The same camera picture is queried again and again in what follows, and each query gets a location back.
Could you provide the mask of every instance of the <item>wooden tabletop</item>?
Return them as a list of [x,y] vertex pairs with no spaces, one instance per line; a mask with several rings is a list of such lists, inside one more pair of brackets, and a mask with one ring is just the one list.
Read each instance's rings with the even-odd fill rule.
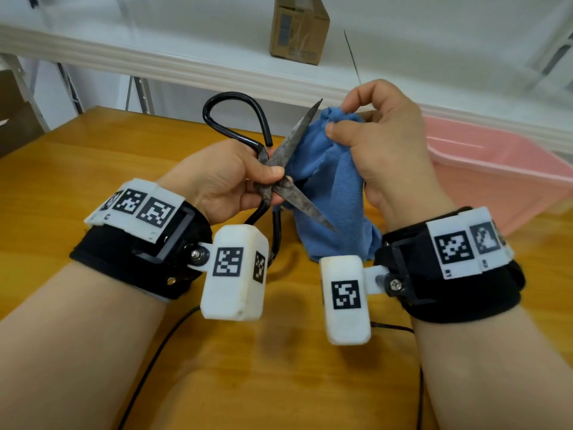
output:
[[[0,160],[0,318],[68,262],[86,229],[82,220],[123,182],[155,180],[221,138],[202,124],[97,108]],[[366,210],[383,226],[373,208]],[[259,226],[270,238],[268,215]],[[509,242],[528,278],[524,305],[573,364],[573,204],[554,206]],[[168,307],[144,365],[199,303],[202,286],[199,279]],[[369,308],[374,321],[409,325],[387,296],[369,297]],[[417,389],[412,334],[375,329],[364,346],[328,342],[319,268],[287,212],[261,319],[193,315],[164,349],[127,428],[410,430]],[[423,428],[437,428],[427,397],[424,412]]]

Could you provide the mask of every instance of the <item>blue towel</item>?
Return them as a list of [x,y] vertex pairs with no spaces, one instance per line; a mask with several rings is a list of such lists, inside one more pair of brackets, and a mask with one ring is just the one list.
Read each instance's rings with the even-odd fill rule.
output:
[[[382,242],[380,231],[364,216],[364,180],[354,166],[350,149],[334,143],[324,132],[327,123],[341,120],[363,122],[355,113],[346,115],[337,107],[326,108],[308,127],[285,169],[338,231],[294,209],[298,236],[313,261],[336,255],[370,260]],[[284,206],[293,209],[287,202]]]

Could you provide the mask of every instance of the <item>pink container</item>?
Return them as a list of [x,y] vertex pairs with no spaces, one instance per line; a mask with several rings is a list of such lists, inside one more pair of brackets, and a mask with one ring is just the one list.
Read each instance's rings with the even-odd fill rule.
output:
[[430,156],[456,204],[487,206],[504,234],[573,195],[573,165],[526,137],[426,117]]

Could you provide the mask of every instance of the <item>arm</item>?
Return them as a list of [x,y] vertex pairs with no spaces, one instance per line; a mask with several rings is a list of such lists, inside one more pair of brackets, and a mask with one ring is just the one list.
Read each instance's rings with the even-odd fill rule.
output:
[[[283,174],[227,140],[186,158],[159,184],[216,224],[258,206],[253,180]],[[272,203],[280,202],[275,194]],[[165,308],[82,264],[64,267],[0,322],[2,429],[109,429]]]
[[[383,80],[357,87],[341,107],[370,103],[365,124],[326,132],[351,147],[389,231],[455,210],[435,177],[419,108]],[[469,323],[412,318],[412,326],[442,429],[573,428],[573,372],[521,307]]]

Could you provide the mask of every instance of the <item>person's left hand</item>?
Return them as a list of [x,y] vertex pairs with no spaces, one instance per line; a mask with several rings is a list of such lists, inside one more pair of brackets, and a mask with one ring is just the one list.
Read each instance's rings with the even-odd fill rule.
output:
[[[283,176],[283,167],[262,165],[251,148],[227,139],[188,156],[157,183],[184,196],[215,225],[258,207],[261,195],[254,190],[254,181],[271,184]],[[271,205],[281,202],[283,198],[273,193]]]

